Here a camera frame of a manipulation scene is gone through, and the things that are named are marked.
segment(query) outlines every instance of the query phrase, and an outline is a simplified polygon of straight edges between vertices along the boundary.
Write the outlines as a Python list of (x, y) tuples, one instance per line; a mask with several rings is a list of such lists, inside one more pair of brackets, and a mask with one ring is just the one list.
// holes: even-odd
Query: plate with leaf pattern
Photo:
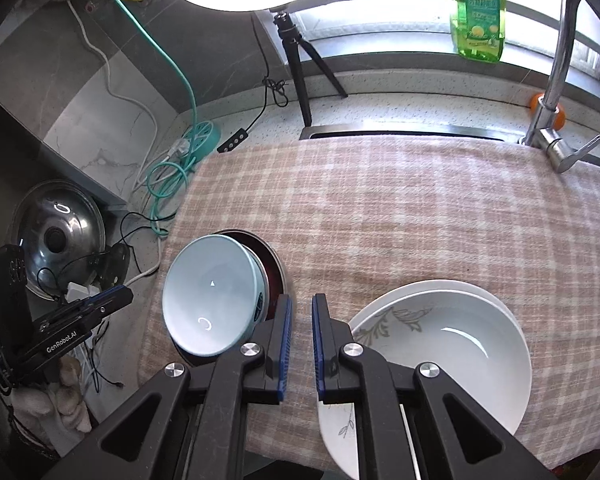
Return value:
[[(522, 330), (506, 307), (461, 290), (424, 290), (387, 302), (352, 333), (389, 362), (439, 364), (507, 431), (518, 428), (531, 392), (531, 360)], [(353, 479), (358, 478), (355, 421), (353, 404), (318, 402), (325, 446)]]

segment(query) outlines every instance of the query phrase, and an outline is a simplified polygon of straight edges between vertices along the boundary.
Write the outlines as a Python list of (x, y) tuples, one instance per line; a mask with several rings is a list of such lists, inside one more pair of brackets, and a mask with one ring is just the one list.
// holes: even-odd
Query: chrome faucet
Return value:
[(558, 44), (555, 47), (554, 64), (551, 67), (549, 82), (544, 96), (538, 98), (538, 106), (521, 144), (540, 148), (546, 153), (556, 173), (563, 173), (581, 160), (600, 143), (600, 136), (591, 139), (579, 150), (568, 145), (554, 130), (558, 114), (558, 100), (562, 95), (571, 63), (573, 42), (576, 37), (576, 17), (581, 0), (562, 0), (560, 8), (560, 29)]

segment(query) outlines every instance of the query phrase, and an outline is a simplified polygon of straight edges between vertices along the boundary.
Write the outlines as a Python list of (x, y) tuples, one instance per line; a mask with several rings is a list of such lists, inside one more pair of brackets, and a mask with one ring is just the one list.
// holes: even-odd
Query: tripod leg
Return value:
[(300, 43), (302, 48), (304, 48), (304, 51), (309, 55), (309, 57), (314, 60), (318, 68), (322, 70), (322, 73), (327, 76), (327, 79), (331, 81), (331, 84), (338, 91), (338, 94), (340, 94), (341, 97), (347, 97), (348, 94), (340, 84), (340, 81), (338, 81), (338, 78), (335, 76), (331, 68), (329, 68), (329, 65), (327, 65), (325, 60), (320, 57), (320, 54), (318, 54), (318, 51), (314, 48), (314, 46), (303, 38), (300, 38), (298, 43)]
[(282, 41), (282, 46), (286, 52), (286, 58), (289, 62), (289, 70), (291, 70), (291, 77), (294, 79), (296, 85), (296, 93), (298, 94), (298, 103), (300, 104), (300, 111), (302, 112), (302, 118), (304, 119), (304, 126), (311, 126), (311, 108), (309, 106), (309, 95), (306, 92), (306, 84), (304, 83), (304, 73), (302, 72), (302, 65), (300, 64), (300, 54), (298, 52), (298, 44), (295, 41)]

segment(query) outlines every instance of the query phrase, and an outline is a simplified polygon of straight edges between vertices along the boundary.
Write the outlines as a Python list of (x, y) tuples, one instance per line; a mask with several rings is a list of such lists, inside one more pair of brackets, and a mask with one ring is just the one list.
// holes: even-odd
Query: green hose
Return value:
[[(146, 187), (149, 193), (154, 197), (153, 204), (149, 212), (149, 218), (157, 219), (164, 216), (160, 213), (160, 201), (168, 199), (176, 194), (180, 189), (180, 186), (187, 185), (187, 174), (193, 171), (195, 164), (200, 162), (205, 156), (211, 153), (214, 148), (218, 145), (220, 140), (220, 130), (211, 122), (203, 121), (198, 123), (198, 114), (196, 110), (196, 97), (193, 93), (193, 88), (187, 77), (182, 73), (180, 67), (174, 62), (171, 57), (158, 45), (154, 38), (144, 30), (142, 25), (136, 20), (136, 17), (125, 7), (121, 0), (114, 0), (120, 9), (127, 15), (131, 22), (138, 28), (144, 38), (154, 47), (155, 50), (166, 60), (169, 65), (175, 70), (176, 74), (182, 80), (187, 93), (189, 94), (189, 101), (191, 103), (191, 126), (184, 133), (184, 138), (189, 141), (189, 149), (186, 155), (180, 158), (178, 163), (164, 160), (154, 164), (148, 171), (145, 179)], [(165, 168), (173, 168), (176, 171), (173, 172), (168, 178), (162, 181), (162, 184), (158, 189), (154, 188), (151, 179), (152, 176), (160, 170), (163, 172)], [(152, 222), (152, 230), (158, 236), (166, 236), (168, 231), (161, 229), (157, 226), (156, 222)]]

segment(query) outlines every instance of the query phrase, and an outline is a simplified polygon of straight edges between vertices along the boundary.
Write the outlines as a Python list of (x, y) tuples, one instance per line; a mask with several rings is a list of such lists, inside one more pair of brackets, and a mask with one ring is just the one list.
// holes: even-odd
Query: light blue bowl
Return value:
[(162, 291), (162, 316), (173, 341), (210, 357), (246, 340), (262, 318), (265, 282), (260, 267), (224, 235), (193, 240), (174, 259)]

